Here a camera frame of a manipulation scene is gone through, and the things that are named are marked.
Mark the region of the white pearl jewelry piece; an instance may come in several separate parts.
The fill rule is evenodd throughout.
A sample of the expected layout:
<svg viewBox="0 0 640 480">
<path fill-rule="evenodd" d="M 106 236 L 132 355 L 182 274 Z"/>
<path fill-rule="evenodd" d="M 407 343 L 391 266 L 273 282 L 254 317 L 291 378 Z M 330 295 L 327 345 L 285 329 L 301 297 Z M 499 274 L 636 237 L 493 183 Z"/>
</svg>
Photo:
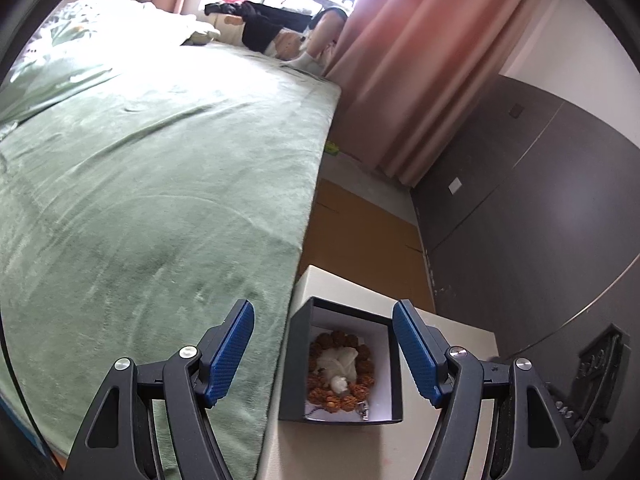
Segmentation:
<svg viewBox="0 0 640 480">
<path fill-rule="evenodd" d="M 355 348 L 340 347 L 324 350 L 317 359 L 319 374 L 338 396 L 344 396 L 348 386 L 357 380 L 357 356 Z"/>
</svg>

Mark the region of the black jewelry box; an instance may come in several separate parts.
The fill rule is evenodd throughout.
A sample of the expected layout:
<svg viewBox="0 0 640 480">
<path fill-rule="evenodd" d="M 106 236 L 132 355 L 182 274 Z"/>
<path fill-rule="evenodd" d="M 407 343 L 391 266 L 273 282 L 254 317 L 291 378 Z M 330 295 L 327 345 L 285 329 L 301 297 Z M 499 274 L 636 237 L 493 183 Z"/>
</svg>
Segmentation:
<svg viewBox="0 0 640 480">
<path fill-rule="evenodd" d="M 400 359 L 392 321 L 309 298 L 291 318 L 279 418 L 332 425 L 401 422 Z"/>
</svg>

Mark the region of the brown cardboard floor mat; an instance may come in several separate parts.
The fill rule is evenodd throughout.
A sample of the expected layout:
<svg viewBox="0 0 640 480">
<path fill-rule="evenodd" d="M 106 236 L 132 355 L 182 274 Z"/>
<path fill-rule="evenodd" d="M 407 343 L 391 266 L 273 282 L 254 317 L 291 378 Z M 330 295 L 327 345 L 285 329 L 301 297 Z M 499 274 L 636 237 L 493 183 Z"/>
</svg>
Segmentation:
<svg viewBox="0 0 640 480">
<path fill-rule="evenodd" d="M 418 228 L 324 179 L 316 189 L 296 275 L 308 266 L 436 311 Z"/>
</svg>

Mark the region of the bed with green blanket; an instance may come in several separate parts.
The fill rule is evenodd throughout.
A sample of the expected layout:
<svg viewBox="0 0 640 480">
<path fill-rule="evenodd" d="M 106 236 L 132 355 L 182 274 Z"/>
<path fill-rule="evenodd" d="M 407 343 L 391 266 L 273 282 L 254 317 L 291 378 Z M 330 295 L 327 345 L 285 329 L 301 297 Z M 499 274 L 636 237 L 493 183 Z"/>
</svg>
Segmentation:
<svg viewBox="0 0 640 480">
<path fill-rule="evenodd" d="M 166 359 L 246 299 L 210 420 L 250 479 L 340 89 L 199 29 L 154 6 L 112 79 L 1 127 L 1 397 L 68 452 L 118 358 Z"/>
</svg>

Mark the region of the green toy on floor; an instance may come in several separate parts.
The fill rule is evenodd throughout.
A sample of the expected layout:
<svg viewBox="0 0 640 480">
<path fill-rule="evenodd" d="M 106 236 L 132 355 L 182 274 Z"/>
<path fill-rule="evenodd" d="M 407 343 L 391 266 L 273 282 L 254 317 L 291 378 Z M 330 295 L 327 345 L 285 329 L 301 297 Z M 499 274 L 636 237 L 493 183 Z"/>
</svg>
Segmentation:
<svg viewBox="0 0 640 480">
<path fill-rule="evenodd" d="M 336 155 L 340 151 L 340 148 L 334 143 L 326 144 L 326 152 L 330 155 Z"/>
</svg>

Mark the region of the pink curtain right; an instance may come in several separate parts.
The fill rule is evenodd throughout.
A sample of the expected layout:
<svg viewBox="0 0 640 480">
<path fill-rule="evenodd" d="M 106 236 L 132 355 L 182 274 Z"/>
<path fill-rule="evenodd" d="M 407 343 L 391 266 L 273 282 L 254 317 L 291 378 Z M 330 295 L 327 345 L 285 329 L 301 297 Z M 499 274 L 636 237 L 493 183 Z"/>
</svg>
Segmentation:
<svg viewBox="0 0 640 480">
<path fill-rule="evenodd" d="M 498 75 L 542 0 L 357 0 L 326 78 L 330 139 L 415 186 Z"/>
</svg>

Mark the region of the person lying on bed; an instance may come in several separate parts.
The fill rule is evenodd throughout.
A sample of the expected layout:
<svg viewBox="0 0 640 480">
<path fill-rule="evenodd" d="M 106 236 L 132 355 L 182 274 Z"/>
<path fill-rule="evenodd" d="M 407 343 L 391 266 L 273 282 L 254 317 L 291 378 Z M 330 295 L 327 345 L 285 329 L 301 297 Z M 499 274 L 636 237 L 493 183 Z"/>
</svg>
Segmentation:
<svg viewBox="0 0 640 480">
<path fill-rule="evenodd" d="M 276 58 L 314 76 L 326 70 L 347 21 L 340 8 L 310 16 L 250 1 L 207 3 L 204 14 L 224 44 Z"/>
</svg>

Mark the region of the white floral pillow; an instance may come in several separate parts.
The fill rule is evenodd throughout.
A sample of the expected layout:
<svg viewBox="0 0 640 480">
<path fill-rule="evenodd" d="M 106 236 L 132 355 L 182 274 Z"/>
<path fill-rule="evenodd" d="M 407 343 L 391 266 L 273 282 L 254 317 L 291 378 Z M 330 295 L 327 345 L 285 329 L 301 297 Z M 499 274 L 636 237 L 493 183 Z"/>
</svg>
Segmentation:
<svg viewBox="0 0 640 480">
<path fill-rule="evenodd" d="M 134 0 L 77 0 L 54 11 L 2 82 L 1 127 L 112 79 L 153 10 Z"/>
</svg>

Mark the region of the white wall switch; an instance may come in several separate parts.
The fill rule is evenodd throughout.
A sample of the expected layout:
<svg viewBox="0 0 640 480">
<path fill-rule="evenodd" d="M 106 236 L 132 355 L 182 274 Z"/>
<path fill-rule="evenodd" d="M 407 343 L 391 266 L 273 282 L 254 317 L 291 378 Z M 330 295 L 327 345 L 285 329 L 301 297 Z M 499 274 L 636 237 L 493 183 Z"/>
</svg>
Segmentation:
<svg viewBox="0 0 640 480">
<path fill-rule="evenodd" d="M 450 185 L 448 185 L 449 192 L 452 195 L 456 194 L 461 187 L 462 187 L 462 183 L 459 178 L 454 178 L 454 180 L 450 182 Z"/>
</svg>

